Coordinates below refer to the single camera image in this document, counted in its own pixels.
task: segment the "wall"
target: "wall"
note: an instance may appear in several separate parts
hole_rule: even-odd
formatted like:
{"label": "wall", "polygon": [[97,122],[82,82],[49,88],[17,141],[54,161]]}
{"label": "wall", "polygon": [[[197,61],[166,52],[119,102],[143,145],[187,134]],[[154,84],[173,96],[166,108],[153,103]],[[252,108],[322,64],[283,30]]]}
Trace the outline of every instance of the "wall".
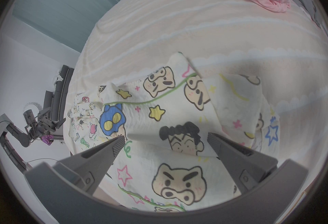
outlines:
{"label": "wall", "polygon": [[[6,115],[21,130],[26,122],[23,109],[27,103],[43,106],[45,91],[54,91],[53,78],[63,64],[74,67],[79,53],[39,33],[25,23],[10,17],[2,28],[0,39],[0,113]],[[20,145],[10,134],[7,137],[24,161],[38,158],[63,159],[70,155],[68,148],[60,141],[51,146],[41,140],[28,148]],[[30,190],[24,176],[0,149],[1,164],[20,196],[27,205],[47,224],[57,223]],[[50,165],[54,160],[31,162],[36,166],[42,161]]]}

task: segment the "green piping edge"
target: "green piping edge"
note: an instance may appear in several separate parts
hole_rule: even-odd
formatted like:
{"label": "green piping edge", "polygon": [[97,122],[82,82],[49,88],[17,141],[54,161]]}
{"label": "green piping edge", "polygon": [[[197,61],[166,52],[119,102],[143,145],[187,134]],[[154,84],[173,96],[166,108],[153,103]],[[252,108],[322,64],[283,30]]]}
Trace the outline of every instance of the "green piping edge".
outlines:
{"label": "green piping edge", "polygon": [[135,193],[132,193],[132,192],[126,191],[125,189],[121,188],[119,185],[118,185],[118,187],[119,187],[123,192],[125,192],[125,193],[127,193],[127,194],[129,194],[129,195],[135,196],[135,197],[137,197],[137,198],[139,198],[139,199],[141,199],[141,200],[147,202],[148,204],[151,204],[151,205],[154,205],[154,206],[157,206],[157,207],[170,207],[170,208],[175,207],[175,208],[179,208],[179,209],[182,210],[183,212],[186,211],[185,209],[183,209],[182,207],[179,207],[179,206],[177,206],[177,205],[172,205],[172,204],[170,204],[170,205],[158,205],[158,204],[152,203],[152,202],[150,202],[150,201],[148,201],[148,200],[146,200],[146,199],[144,199],[144,198],[142,198],[142,197],[136,195]]}
{"label": "green piping edge", "polygon": [[119,102],[111,102],[111,103],[105,103],[104,105],[111,105],[111,104],[117,104],[117,103],[123,103],[123,104],[146,104],[146,103],[151,103],[151,102],[154,102],[162,97],[164,97],[165,95],[173,92],[174,90],[177,90],[184,82],[186,82],[190,77],[193,77],[193,76],[196,76],[197,74],[196,73],[193,73],[193,74],[190,74],[188,75],[185,79],[182,80],[181,83],[179,83],[179,85],[173,89],[171,89],[170,91],[162,94],[161,96],[157,97],[157,98],[154,98],[152,100],[149,100],[149,101],[146,101],[146,102],[141,102],[141,103],[136,103],[136,102],[122,102],[122,101],[119,101]]}

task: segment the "blue star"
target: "blue star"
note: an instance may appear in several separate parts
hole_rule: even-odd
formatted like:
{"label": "blue star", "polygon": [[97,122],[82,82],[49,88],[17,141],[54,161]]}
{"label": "blue star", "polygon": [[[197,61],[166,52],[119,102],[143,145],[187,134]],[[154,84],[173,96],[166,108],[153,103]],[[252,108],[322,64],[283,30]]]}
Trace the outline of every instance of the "blue star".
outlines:
{"label": "blue star", "polygon": [[[271,129],[275,129],[276,131],[275,131],[275,136],[271,136],[270,135],[270,128]],[[271,143],[272,143],[272,141],[273,140],[276,140],[277,142],[278,142],[278,135],[277,135],[277,133],[278,133],[278,126],[275,126],[275,127],[273,127],[273,126],[269,126],[269,128],[268,128],[268,132],[267,132],[267,134],[265,135],[265,138],[268,138],[269,139],[269,145],[268,146],[270,146],[271,145]]]}
{"label": "blue star", "polygon": [[276,117],[273,116],[273,117],[270,119],[270,122],[273,123],[275,120],[276,120]]}

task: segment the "yellow wavy line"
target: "yellow wavy line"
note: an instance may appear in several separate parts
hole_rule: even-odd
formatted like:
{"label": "yellow wavy line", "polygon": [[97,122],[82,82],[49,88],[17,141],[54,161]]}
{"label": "yellow wavy line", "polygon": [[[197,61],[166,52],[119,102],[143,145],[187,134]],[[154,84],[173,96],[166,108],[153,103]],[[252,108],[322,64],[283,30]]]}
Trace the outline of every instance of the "yellow wavy line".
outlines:
{"label": "yellow wavy line", "polygon": [[223,74],[219,74],[219,76],[221,76],[221,78],[230,85],[231,90],[232,90],[232,92],[234,93],[234,95],[236,97],[238,97],[238,98],[240,98],[240,99],[242,99],[244,101],[249,101],[248,98],[245,98],[245,97],[243,97],[243,96],[241,96],[240,94],[237,93],[237,91],[236,91],[236,89],[234,87],[233,82],[231,82],[230,80],[228,80],[227,78],[225,78]]}

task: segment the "bed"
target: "bed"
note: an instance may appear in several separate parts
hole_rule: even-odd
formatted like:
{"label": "bed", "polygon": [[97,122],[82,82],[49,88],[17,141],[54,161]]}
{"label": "bed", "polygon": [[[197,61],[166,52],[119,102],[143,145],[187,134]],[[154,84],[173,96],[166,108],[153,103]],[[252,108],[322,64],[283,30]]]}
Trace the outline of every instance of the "bed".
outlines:
{"label": "bed", "polygon": [[[142,78],[182,52],[201,77],[257,75],[281,121],[280,165],[292,158],[318,174],[328,147],[328,39],[292,2],[273,13],[246,0],[121,0],[96,24],[69,84],[65,117],[77,93]],[[74,141],[64,124],[72,154]],[[115,183],[105,177],[108,193]]]}

